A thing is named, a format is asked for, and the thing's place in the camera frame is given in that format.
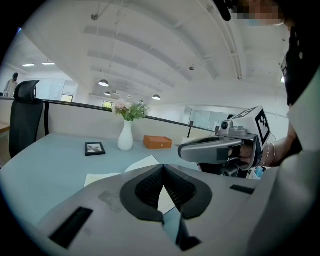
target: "bracelet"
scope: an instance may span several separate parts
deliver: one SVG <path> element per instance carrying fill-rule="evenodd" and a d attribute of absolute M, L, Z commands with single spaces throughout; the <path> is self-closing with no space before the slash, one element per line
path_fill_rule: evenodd
<path fill-rule="evenodd" d="M 265 164 L 266 164 L 266 162 L 267 162 L 267 160 L 268 160 L 268 157 L 269 157 L 269 144 L 267 144 L 267 146 L 268 146 L 268 149 L 267 149 L 267 153 L 266 153 L 266 158 L 265 158 L 265 160 L 264 160 L 264 162 L 263 162 L 263 164 L 261 164 L 261 166 L 264 166 Z"/>
<path fill-rule="evenodd" d="M 274 162 L 274 160 L 275 160 L 275 158 L 276 158 L 276 146 L 275 146 L 275 144 L 273 144 L 272 142 L 271 142 L 271 144 L 272 144 L 272 146 L 273 146 L 273 158 L 272 158 L 272 161 L 268 164 L 268 166 L 266 166 L 266 167 L 269 167 L 273 162 Z"/>

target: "chair headrest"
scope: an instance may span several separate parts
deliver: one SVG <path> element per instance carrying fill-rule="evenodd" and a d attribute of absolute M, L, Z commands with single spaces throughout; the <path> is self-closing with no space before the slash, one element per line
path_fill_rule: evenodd
<path fill-rule="evenodd" d="M 17 102 L 33 103 L 36 100 L 35 88 L 39 80 L 24 81 L 20 83 L 14 91 L 14 99 Z"/>

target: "picture frame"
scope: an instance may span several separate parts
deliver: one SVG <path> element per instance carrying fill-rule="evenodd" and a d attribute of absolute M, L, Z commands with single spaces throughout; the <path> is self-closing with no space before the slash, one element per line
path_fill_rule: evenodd
<path fill-rule="evenodd" d="M 106 151 L 101 142 L 86 142 L 84 146 L 84 154 L 88 156 L 105 155 Z"/>

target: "blue tabletop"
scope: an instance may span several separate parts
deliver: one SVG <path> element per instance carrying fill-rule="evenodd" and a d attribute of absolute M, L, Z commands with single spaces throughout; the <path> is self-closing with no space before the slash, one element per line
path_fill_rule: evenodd
<path fill-rule="evenodd" d="M 86 142 L 102 142 L 105 155 L 85 156 Z M 135 141 L 130 151 L 118 149 L 117 140 L 50 134 L 15 156 L 0 170 L 1 190 L 13 213 L 33 225 L 55 206 L 84 187 L 87 174 L 124 173 L 153 155 L 160 164 L 198 170 L 182 160 L 178 147 L 147 149 Z"/>

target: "black chair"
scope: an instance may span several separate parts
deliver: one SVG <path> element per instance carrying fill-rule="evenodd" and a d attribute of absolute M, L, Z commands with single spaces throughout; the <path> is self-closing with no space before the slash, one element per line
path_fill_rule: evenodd
<path fill-rule="evenodd" d="M 36 98 L 39 80 L 24 81 L 14 91 L 11 108 L 9 150 L 13 158 L 37 140 L 44 102 Z"/>

